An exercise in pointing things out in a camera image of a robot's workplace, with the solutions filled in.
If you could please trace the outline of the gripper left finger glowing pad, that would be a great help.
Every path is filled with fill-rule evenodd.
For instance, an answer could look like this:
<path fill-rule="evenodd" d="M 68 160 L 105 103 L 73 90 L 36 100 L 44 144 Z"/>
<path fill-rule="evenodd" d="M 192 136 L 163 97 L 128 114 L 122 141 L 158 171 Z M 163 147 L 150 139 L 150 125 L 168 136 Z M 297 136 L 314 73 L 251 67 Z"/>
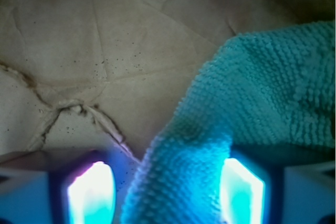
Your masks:
<path fill-rule="evenodd" d="M 112 223 L 116 185 L 107 151 L 1 155 L 1 223 Z"/>

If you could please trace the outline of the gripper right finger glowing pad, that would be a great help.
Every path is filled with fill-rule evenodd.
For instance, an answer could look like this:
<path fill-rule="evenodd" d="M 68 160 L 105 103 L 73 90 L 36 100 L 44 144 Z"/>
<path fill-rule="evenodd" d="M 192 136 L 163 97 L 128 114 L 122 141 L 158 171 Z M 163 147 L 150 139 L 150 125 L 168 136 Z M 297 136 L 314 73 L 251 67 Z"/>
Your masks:
<path fill-rule="evenodd" d="M 223 223 L 335 223 L 335 150 L 234 145 L 220 203 Z"/>

